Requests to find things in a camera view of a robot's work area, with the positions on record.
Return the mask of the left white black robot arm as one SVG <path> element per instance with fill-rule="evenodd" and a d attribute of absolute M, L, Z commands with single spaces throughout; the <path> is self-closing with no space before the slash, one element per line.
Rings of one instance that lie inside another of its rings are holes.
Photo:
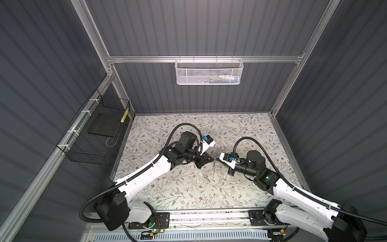
<path fill-rule="evenodd" d="M 193 147 L 197 136 L 183 132 L 180 139 L 171 143 L 147 164 L 135 172 L 109 183 L 108 186 L 123 183 L 118 189 L 97 200 L 96 212 L 109 231 L 125 223 L 140 224 L 152 228 L 157 220 L 157 212 L 148 202 L 134 202 L 133 198 L 148 184 L 168 173 L 179 165 L 193 162 L 200 169 L 214 159 L 206 152 L 216 142 L 209 135 L 204 136 L 198 147 Z"/>

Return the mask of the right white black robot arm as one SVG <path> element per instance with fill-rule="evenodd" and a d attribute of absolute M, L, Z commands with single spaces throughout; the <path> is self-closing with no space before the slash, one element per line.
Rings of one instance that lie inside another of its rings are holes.
<path fill-rule="evenodd" d="M 248 152 L 246 158 L 221 153 L 219 161 L 229 172 L 253 176 L 253 183 L 262 191 L 274 195 L 262 212 L 265 222 L 294 225 L 326 242 L 363 242 L 367 231 L 356 217 L 340 212 L 341 206 L 313 195 L 293 184 L 287 184 L 280 175 L 267 168 L 260 152 Z"/>

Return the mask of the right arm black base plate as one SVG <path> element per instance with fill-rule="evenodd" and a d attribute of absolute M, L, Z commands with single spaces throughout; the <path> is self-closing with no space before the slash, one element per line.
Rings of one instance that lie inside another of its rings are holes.
<path fill-rule="evenodd" d="M 268 213 L 264 209 L 253 209 L 248 211 L 248 217 L 252 226 L 287 226 L 280 222 L 275 214 Z"/>

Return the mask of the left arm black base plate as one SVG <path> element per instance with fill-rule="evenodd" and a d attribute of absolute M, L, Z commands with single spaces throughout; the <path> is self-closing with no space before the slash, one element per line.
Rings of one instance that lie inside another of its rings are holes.
<path fill-rule="evenodd" d="M 157 212 L 152 214 L 145 223 L 129 222 L 128 229 L 166 229 L 169 228 L 170 213 Z"/>

